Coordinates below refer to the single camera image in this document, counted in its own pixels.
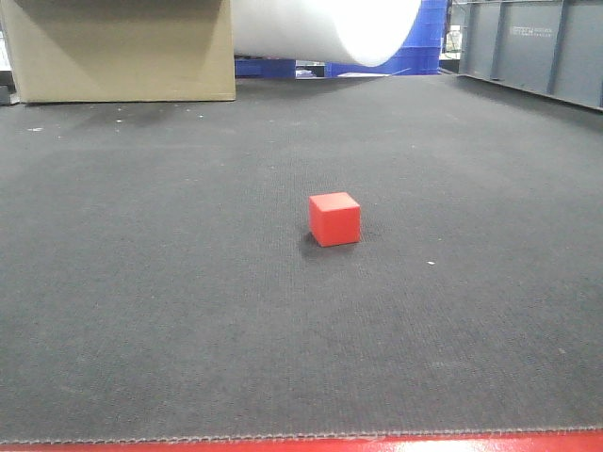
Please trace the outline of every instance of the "red trim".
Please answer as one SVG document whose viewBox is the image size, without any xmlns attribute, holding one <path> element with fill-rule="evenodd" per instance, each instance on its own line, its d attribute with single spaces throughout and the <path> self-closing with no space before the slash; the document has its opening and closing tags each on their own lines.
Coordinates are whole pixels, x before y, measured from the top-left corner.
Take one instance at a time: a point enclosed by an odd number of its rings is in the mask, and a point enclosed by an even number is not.
<svg viewBox="0 0 603 452">
<path fill-rule="evenodd" d="M 354 440 L 0 445 L 0 452 L 603 452 L 603 430 Z"/>
</svg>

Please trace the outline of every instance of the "blue plastic bin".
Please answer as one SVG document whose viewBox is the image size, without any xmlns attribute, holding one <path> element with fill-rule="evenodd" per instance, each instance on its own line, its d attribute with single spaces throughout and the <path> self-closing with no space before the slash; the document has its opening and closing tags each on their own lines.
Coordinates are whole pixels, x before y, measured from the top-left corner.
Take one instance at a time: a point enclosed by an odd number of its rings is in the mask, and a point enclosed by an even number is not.
<svg viewBox="0 0 603 452">
<path fill-rule="evenodd" d="M 423 0 L 415 24 L 395 56 L 381 66 L 326 63 L 325 77 L 342 73 L 429 75 L 438 73 L 448 0 Z"/>
<path fill-rule="evenodd" d="M 423 0 L 402 47 L 442 47 L 448 0 Z"/>
<path fill-rule="evenodd" d="M 235 75 L 249 78 L 295 78 L 295 59 L 235 58 Z"/>
</svg>

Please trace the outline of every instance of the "gray metal container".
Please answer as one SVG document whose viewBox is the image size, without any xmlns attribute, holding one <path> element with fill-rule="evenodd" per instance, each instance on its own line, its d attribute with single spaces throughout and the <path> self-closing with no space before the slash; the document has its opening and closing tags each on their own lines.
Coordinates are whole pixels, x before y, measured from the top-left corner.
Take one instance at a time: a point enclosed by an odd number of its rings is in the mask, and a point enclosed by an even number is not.
<svg viewBox="0 0 603 452">
<path fill-rule="evenodd" d="M 460 7 L 460 73 L 603 108 L 603 0 L 478 0 Z"/>
</svg>

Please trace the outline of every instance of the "white foam roll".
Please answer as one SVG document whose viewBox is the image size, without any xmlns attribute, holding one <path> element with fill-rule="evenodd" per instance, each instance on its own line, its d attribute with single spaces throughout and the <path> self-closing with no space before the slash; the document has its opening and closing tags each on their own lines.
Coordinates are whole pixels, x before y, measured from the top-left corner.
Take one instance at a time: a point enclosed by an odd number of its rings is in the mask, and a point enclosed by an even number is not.
<svg viewBox="0 0 603 452">
<path fill-rule="evenodd" d="M 378 66 L 404 43 L 421 0 L 232 0 L 235 53 Z"/>
</svg>

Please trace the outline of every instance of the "carpeted surface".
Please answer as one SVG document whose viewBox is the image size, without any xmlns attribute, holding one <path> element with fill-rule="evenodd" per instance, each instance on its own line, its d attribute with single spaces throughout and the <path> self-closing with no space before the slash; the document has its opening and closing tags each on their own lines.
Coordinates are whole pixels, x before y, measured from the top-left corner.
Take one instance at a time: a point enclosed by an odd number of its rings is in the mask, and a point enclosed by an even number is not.
<svg viewBox="0 0 603 452">
<path fill-rule="evenodd" d="M 0 109 L 0 440 L 603 428 L 603 115 L 238 96 Z M 363 241 L 321 249 L 339 190 Z"/>
</svg>

